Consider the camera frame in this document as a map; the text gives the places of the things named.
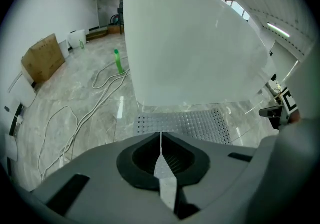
wire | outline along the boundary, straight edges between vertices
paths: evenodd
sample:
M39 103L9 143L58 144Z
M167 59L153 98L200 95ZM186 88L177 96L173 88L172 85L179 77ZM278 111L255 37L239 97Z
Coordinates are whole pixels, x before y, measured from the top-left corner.
M48 123L47 123L46 126L45 126L44 139L43 139L43 142L42 142L41 150L40 150L39 157L38 157L38 163L37 163L37 165L38 165L38 171L39 171L40 178L41 178L41 182L43 182L43 181L45 180L47 171L48 171L57 161L59 161L59 159L62 158L62 162L63 162L63 163L65 162L65 155L66 155L66 153L68 152L68 150L71 148L72 144L74 143L74 141L75 141L75 139L76 139L76 137L77 137L77 135L78 135L81 127L96 113L96 111L100 108L100 106L101 106L102 104L104 104L104 103L107 101L107 99L109 99L110 96L111 96L113 93L115 93L115 91L118 90L118 89L122 86L122 84L124 83L126 77L128 77L128 76L130 75L130 73L129 73L130 69L128 69L128 70L126 70L126 71L125 71L124 73L122 73L122 74L117 74L117 75L113 75L113 76L109 77L109 78L107 79L107 81L106 81L102 86L95 87L95 84L96 84L96 82L97 82L97 80L98 80L99 74L100 74L102 71L104 71L105 69L107 69L108 67L112 66L113 64L115 64L115 62L112 62L112 63L108 64L108 65L105 66L102 70L100 70L100 71L98 72L98 74L95 76L95 79L94 79L94 81L93 81L93 83L92 83L92 88L94 88L94 89L100 89L100 88L104 87L104 86L108 83L108 81L109 81L110 79L115 78L115 77L118 77L118 78L114 79L114 80L108 85L108 87L107 87L106 89L104 89L103 94L101 95L101 97L99 98L99 100L97 101L97 103L95 104L94 108L93 108L91 111L89 111L89 112L80 120L80 122L79 122L77 116L75 115L75 113L73 112L73 110L72 110L72 108L71 108L70 106L64 106L63 108L59 109L56 113L54 113L54 114L50 117ZM107 94L110 86L111 86L115 81L120 80L120 79L122 79L120 85L119 85L117 88L115 88L105 99L103 99L104 96ZM52 120L52 118L53 118L56 114L58 114L60 111L62 111L63 109L66 109L66 108L68 108L68 109L71 110L73 116L74 116L75 119L76 119L75 131L74 131L74 133L72 134L72 136L69 138L69 140L67 141L66 145L60 150L58 157L52 162L52 164L51 164L49 167L47 167L43 172L41 172L41 171L40 171L40 159L41 159L41 153L42 153L42 151L43 151L43 149L44 149L44 146L45 146L45 142L46 142L46 138L47 138L47 130L48 130L49 123L50 123L50 121Z
M126 56L126 57L122 57L120 60L127 59L127 58L128 58L127 56ZM109 77L108 80L105 81L105 83L104 83L103 85L101 85L101 86L99 86L99 87L95 87L96 82L97 82L97 80L98 80L98 77L99 77L100 73L101 73L102 71L104 71L105 69L109 68L110 66L114 65L114 64L116 64L116 62L112 62L112 63L108 64L108 65L105 66L103 69L101 69L101 70L98 72L98 74L96 74L95 79L94 79L94 81L93 81L93 83L92 83L92 88L93 88L93 89L100 89L100 88L104 87L111 78L115 78L115 77L121 76L121 75L123 75L123 74L126 72L126 71L125 71L125 72L123 72L122 74L113 75L113 76Z

floor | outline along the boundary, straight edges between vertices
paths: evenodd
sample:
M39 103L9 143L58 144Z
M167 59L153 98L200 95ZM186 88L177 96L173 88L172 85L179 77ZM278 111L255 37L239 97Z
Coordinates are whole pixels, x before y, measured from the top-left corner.
M12 163L13 178L28 191L40 183L38 157L49 118L64 106L70 106L80 120L100 98L102 89L93 89L92 83L103 67L115 60L114 49L120 56L127 55L124 35L112 34L85 45L85 49L75 49L59 70L37 89L37 97L24 113L24 122L17 130L18 161ZM129 68L128 59L122 60L125 70ZM118 72L115 65L103 71L96 86ZM110 92L120 84L115 82ZM71 161L83 152L94 147L125 140L133 136L134 119L139 113L172 113L219 109L228 125L233 144L257 148L260 141L276 135L267 118L259 116L259 110L272 104L273 96L264 87L248 101L237 103L149 107L137 103L131 77L127 77L122 87L103 104L95 115L81 128L76 140L66 154ZM65 108L50 122L47 139L40 159L40 169L44 170L67 143L74 132L76 120L70 110ZM47 176L59 169L57 162Z

ceiling light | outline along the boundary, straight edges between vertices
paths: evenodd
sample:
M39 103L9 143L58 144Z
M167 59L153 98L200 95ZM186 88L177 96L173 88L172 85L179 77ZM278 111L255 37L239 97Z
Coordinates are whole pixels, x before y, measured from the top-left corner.
M285 35L287 38L290 37L290 35L288 33L284 32L283 30L281 30L280 28L278 28L272 24L268 23L268 26L275 29L276 31L280 32L281 34Z

green bottle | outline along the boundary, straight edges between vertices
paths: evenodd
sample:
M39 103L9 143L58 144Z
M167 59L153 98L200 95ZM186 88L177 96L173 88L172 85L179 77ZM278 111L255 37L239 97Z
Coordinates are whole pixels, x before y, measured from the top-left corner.
M84 43L81 40L79 40L79 42L80 42L81 49L84 49L85 48Z
M120 59L120 54L117 49L114 50L115 53L115 64L118 68L119 74L122 74L124 72L122 66L121 66L121 59Z

white container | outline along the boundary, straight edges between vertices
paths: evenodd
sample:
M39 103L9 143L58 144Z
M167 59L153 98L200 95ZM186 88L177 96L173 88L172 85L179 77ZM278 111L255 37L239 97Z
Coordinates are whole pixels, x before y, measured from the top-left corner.
M23 75L13 85L10 94L26 108L31 106L37 96L35 90Z
M87 43L86 31L83 29L70 33L68 34L67 40L73 49L80 47L80 40L82 41L83 45L85 45Z
M123 10L145 106L246 101L276 73L257 33L222 0L123 0Z

